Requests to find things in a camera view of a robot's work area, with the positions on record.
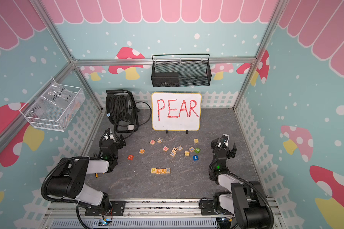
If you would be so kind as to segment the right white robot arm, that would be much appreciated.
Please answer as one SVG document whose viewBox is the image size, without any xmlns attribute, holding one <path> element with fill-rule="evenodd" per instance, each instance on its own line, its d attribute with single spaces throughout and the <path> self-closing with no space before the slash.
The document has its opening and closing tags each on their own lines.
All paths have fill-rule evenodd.
<svg viewBox="0 0 344 229">
<path fill-rule="evenodd" d="M 227 160 L 234 158 L 237 147 L 228 146 L 229 135 L 211 142 L 213 159 L 208 167 L 209 179 L 225 188 L 213 196 L 213 208 L 224 215 L 219 224 L 230 229 L 272 229 L 274 214 L 258 181 L 247 181 L 231 172 Z"/>
</svg>

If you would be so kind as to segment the white board with PEAR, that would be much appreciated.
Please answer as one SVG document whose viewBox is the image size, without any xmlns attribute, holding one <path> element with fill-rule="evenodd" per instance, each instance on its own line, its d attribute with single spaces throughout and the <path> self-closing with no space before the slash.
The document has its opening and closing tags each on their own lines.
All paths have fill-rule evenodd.
<svg viewBox="0 0 344 229">
<path fill-rule="evenodd" d="M 200 93 L 153 93 L 152 125 L 156 131 L 198 131 L 202 95 Z"/>
</svg>

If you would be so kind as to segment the black mesh wall basket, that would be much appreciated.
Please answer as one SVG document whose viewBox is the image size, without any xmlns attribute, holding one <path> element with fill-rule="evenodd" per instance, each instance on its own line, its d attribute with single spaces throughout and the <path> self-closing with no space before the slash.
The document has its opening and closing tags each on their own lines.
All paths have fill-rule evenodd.
<svg viewBox="0 0 344 229">
<path fill-rule="evenodd" d="M 158 54 L 152 56 L 152 73 L 178 72 L 179 86 L 210 86 L 212 72 L 210 55 L 195 54 Z"/>
</svg>

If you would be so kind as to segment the black box in basket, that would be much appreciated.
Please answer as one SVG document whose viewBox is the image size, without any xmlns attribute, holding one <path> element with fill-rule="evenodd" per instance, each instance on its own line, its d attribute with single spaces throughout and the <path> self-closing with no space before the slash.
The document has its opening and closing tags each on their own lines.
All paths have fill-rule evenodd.
<svg viewBox="0 0 344 229">
<path fill-rule="evenodd" d="M 178 87 L 179 73 L 178 72 L 160 72 L 152 73 L 153 87 Z"/>
</svg>

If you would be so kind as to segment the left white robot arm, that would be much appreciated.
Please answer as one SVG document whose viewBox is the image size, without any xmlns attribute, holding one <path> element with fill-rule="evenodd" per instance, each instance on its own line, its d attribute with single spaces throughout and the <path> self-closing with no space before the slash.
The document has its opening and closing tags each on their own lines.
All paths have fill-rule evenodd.
<svg viewBox="0 0 344 229">
<path fill-rule="evenodd" d="M 85 183 L 87 175 L 111 173 L 118 165 L 118 150 L 126 146 L 124 136 L 108 128 L 101 137 L 95 157 L 64 157 L 42 183 L 41 195 L 50 202 L 74 203 L 105 216 L 113 210 L 107 193 Z"/>
</svg>

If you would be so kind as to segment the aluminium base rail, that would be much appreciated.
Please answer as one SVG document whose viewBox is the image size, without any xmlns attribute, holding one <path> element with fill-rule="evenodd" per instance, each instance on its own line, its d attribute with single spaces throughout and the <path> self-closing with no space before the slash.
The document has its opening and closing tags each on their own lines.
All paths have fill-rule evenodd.
<svg viewBox="0 0 344 229">
<path fill-rule="evenodd" d="M 203 210 L 203 204 L 211 204 L 199 198 L 176 199 L 126 199 L 114 203 L 116 210 L 105 216 L 85 215 L 79 209 L 84 224 L 91 229 L 216 229 L 218 223 L 230 223 L 228 228 L 240 229 L 233 216 L 217 213 L 213 207 Z M 268 199 L 274 214 L 273 229 L 287 229 L 274 199 Z M 50 204 L 39 229 L 83 229 L 76 217 L 73 204 Z"/>
</svg>

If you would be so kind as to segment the clear plastic wall bin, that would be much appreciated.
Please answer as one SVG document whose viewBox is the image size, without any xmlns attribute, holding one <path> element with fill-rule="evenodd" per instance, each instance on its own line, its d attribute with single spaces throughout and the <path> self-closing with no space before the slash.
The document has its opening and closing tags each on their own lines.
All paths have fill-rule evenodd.
<svg viewBox="0 0 344 229">
<path fill-rule="evenodd" d="M 82 88 L 52 78 L 19 111 L 34 128 L 64 132 L 85 99 Z"/>
</svg>

